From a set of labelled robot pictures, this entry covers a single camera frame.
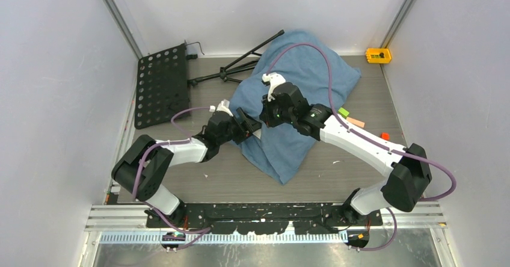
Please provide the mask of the blue pillowcase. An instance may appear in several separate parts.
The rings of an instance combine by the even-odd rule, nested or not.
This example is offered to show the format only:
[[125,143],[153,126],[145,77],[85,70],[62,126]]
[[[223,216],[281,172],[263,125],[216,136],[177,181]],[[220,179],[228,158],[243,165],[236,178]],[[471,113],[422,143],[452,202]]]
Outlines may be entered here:
[[259,137],[239,144],[242,154],[276,182],[288,183],[318,139],[317,128],[312,137],[301,135],[296,123],[316,104],[326,106],[329,117],[360,78],[359,69],[307,31],[277,37],[230,99],[232,113],[241,109],[262,124]]

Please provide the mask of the white pillow with yellow band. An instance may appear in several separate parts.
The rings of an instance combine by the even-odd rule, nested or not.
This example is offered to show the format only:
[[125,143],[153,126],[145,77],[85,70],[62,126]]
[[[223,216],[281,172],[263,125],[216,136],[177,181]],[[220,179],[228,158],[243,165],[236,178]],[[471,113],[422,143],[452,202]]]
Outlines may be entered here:
[[262,136],[262,130],[261,129],[258,129],[256,131],[253,132],[253,135],[258,138],[259,140],[261,139],[261,136]]

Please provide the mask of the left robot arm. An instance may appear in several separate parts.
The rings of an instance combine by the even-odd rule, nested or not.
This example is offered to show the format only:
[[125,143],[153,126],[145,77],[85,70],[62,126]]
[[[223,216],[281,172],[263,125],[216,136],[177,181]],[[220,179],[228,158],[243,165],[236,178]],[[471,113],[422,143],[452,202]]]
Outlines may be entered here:
[[184,220],[184,203],[163,184],[167,170],[175,165],[203,163],[219,153],[228,142],[240,144],[262,127],[241,108],[231,114],[216,109],[201,131],[186,140],[161,141],[148,135],[138,137],[111,171],[112,180],[131,192],[138,201],[154,208],[170,227]]

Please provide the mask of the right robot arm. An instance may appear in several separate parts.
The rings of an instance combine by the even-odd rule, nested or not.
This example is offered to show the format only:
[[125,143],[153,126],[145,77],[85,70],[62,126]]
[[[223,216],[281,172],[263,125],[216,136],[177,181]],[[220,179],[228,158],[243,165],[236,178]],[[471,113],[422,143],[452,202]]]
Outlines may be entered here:
[[376,210],[394,207],[411,212],[432,180],[424,163],[423,147],[394,144],[338,120],[331,108],[311,105],[299,88],[290,82],[269,82],[262,97],[260,119],[267,127],[291,125],[299,134],[339,147],[376,169],[383,180],[367,188],[357,188],[339,209],[347,225],[359,225]]

